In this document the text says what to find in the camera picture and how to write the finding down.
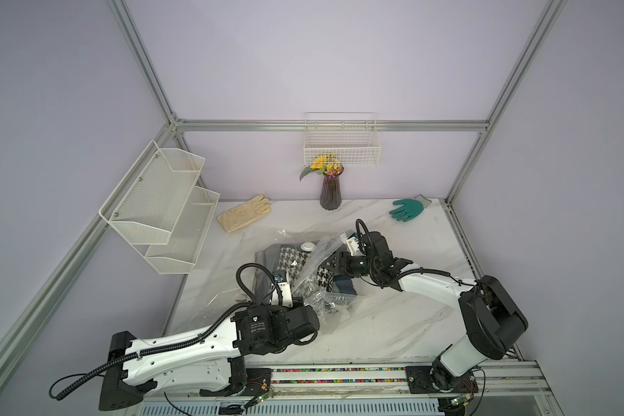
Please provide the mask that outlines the black white houndstooth scarf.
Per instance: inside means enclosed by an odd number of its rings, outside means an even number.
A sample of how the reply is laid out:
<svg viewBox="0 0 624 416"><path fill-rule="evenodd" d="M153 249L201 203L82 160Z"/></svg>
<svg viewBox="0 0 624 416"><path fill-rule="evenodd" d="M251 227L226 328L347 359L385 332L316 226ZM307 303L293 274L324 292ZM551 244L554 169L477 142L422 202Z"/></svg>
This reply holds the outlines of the black white houndstooth scarf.
<svg viewBox="0 0 624 416"><path fill-rule="evenodd" d="M325 289L331 291L333 273L320 264L312 252L302 251L293 245L282 245L276 261L277 270L287 270L294 291Z"/></svg>

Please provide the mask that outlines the clear plastic vacuum bag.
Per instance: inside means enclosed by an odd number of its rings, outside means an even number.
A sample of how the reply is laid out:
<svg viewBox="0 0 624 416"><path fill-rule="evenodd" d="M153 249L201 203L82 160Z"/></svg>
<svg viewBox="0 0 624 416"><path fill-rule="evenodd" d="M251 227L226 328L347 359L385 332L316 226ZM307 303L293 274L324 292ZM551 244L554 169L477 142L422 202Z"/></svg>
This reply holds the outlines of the clear plastic vacuum bag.
<svg viewBox="0 0 624 416"><path fill-rule="evenodd" d="M365 291L349 277L326 266L329 257L348 249L353 236L353 232L292 232L267 227L240 232L203 272L188 327L206 326L234 303L249 301L251 297L240 289L235 275L245 263L258 263L274 276L279 270L285 272L289 289L283 291L284 296L300 298L312 306L322 334L334 332L365 298Z"/></svg>

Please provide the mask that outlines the grey blue plaid scarf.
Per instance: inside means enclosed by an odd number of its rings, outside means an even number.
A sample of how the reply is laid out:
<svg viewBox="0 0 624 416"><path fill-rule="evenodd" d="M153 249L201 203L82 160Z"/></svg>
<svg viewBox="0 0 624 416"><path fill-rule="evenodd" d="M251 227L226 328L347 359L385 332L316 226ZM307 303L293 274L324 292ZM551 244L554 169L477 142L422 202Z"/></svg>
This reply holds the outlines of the grey blue plaid scarf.
<svg viewBox="0 0 624 416"><path fill-rule="evenodd" d="M335 293L347 295L347 296L357 295L352 279L346 276L333 277L333 281L331 284L331 291Z"/></svg>

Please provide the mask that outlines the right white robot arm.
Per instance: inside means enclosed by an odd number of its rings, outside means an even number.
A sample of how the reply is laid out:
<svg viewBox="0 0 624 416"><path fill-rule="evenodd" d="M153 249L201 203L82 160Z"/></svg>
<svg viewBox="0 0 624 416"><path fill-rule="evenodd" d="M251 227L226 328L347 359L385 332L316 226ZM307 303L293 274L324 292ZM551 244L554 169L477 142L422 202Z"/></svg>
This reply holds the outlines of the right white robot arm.
<svg viewBox="0 0 624 416"><path fill-rule="evenodd" d="M498 279L484 275L472 284L445 270L430 269L397 258L379 232L355 221L354 244L346 243L327 257L322 267L334 276L369 279L372 286L425 296L459 311L465 334L442 351L411 384L424 391L451 393L467 383L473 370L487 360L500 360L525 333L529 323Z"/></svg>

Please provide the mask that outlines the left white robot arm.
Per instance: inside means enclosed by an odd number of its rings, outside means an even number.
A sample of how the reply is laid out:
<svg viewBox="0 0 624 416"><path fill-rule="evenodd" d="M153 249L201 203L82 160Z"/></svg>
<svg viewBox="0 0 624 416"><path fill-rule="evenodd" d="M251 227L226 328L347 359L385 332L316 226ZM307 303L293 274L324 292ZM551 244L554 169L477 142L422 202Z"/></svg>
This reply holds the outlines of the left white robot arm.
<svg viewBox="0 0 624 416"><path fill-rule="evenodd" d="M115 411L139 404L150 393L184 387L203 395L236 395L247 385L247 355L280 354L317 338L315 310L299 298L286 300L276 275L258 263L237 269L247 301L228 308L214 323L154 339L128 331L112 336L99 408Z"/></svg>

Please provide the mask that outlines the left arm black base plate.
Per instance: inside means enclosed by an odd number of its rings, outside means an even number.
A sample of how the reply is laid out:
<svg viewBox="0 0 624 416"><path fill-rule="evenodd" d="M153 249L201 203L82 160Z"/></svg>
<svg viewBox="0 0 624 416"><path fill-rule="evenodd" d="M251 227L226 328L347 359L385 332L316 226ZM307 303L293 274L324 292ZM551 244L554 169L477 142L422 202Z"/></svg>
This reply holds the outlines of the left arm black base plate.
<svg viewBox="0 0 624 416"><path fill-rule="evenodd" d="M199 390L200 397L254 396L264 383L270 384L272 370L266 367L232 370L229 385L217 392Z"/></svg>

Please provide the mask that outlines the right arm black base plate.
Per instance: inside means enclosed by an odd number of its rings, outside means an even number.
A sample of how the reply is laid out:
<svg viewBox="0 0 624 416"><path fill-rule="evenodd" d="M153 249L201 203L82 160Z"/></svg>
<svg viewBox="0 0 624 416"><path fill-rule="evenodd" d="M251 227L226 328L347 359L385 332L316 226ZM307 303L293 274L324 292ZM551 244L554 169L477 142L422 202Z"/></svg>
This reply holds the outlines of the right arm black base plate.
<svg viewBox="0 0 624 416"><path fill-rule="evenodd" d="M440 366L405 367L407 385L413 395L423 393L478 393L478 386L471 370L461 376L449 373Z"/></svg>

